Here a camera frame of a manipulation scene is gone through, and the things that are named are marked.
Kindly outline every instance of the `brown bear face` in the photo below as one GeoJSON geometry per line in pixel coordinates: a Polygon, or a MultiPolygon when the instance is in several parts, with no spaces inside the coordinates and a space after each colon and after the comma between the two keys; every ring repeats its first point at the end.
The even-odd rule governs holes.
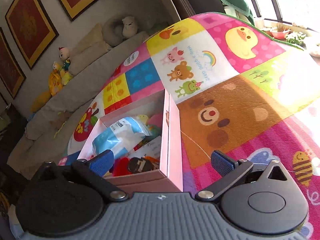
{"type": "Polygon", "coordinates": [[[171,71],[170,74],[167,74],[167,76],[170,76],[170,81],[172,80],[185,80],[187,78],[192,78],[193,73],[191,72],[191,67],[187,66],[186,61],[182,61],[179,65],[177,65],[174,70],[171,71]]]}
{"type": "Polygon", "coordinates": [[[284,107],[240,76],[178,104],[181,136],[192,168],[228,153],[280,122],[284,107]]]}

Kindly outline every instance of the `plastic bag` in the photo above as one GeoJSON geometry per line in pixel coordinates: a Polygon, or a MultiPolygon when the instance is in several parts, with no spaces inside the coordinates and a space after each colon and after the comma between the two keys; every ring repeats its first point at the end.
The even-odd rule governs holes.
{"type": "Polygon", "coordinates": [[[137,118],[125,117],[110,125],[92,142],[93,152],[100,154],[111,150],[114,159],[128,154],[145,136],[150,136],[148,128],[137,118]]]}

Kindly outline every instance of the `colorful play mat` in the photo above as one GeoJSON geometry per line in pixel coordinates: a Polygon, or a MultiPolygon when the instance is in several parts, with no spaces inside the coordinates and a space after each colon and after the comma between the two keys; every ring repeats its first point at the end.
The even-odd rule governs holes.
{"type": "Polygon", "coordinates": [[[236,160],[281,160],[308,200],[301,232],[318,240],[319,79],[302,49],[225,14],[196,15],[151,37],[116,69],[68,154],[81,150],[98,118],[166,88],[180,110],[184,191],[220,178],[210,163],[216,149],[236,160]]]}

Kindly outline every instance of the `metal screw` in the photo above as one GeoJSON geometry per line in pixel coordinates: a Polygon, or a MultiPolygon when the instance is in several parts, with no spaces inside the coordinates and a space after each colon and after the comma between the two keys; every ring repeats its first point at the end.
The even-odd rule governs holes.
{"type": "Polygon", "coordinates": [[[209,199],[209,198],[212,198],[214,194],[209,190],[202,190],[198,193],[198,196],[200,198],[209,199]]]}
{"type": "Polygon", "coordinates": [[[126,196],[127,194],[123,191],[120,191],[120,190],[115,190],[115,191],[112,191],[110,193],[110,197],[114,198],[114,199],[122,199],[126,196]]]}

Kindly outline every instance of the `blue square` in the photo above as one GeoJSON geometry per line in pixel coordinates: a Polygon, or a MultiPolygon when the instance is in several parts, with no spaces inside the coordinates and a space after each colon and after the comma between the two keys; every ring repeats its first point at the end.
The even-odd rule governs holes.
{"type": "Polygon", "coordinates": [[[125,78],[130,95],[160,81],[160,77],[151,58],[128,70],[125,73],[125,78]]]}

